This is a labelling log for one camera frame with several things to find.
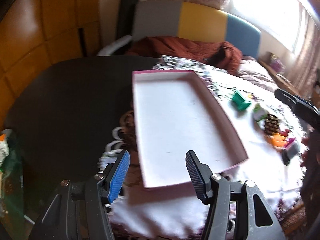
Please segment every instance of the window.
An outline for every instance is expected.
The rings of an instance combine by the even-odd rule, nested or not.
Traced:
[[[232,0],[232,4],[230,13],[269,32],[295,52],[305,17],[298,0]]]

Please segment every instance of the white bedsheet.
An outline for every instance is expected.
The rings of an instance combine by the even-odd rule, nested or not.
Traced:
[[[236,76],[272,93],[278,89],[278,86],[271,78],[268,71],[254,60],[242,59]]]

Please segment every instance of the orange toy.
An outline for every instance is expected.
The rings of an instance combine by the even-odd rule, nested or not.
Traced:
[[[285,141],[286,137],[280,135],[280,133],[275,134],[274,136],[270,136],[270,143],[276,147],[285,147],[288,143]]]

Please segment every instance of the person's hand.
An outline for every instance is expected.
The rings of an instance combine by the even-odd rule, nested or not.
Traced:
[[[309,137],[302,138],[301,142],[302,142],[305,146],[309,146]],[[308,152],[309,152],[309,151],[305,151],[305,152],[302,154],[302,156],[301,156],[302,163],[300,164],[300,167],[306,166],[305,161],[306,161],[306,159],[308,158]],[[317,159],[317,161],[318,161],[318,164],[320,165],[320,152],[316,154],[316,159]]]

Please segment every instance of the brown blanket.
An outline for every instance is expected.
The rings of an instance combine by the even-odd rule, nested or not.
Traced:
[[[135,42],[126,55],[183,57],[226,69],[231,75],[236,73],[242,58],[242,52],[227,41],[190,41],[170,36],[143,38]]]

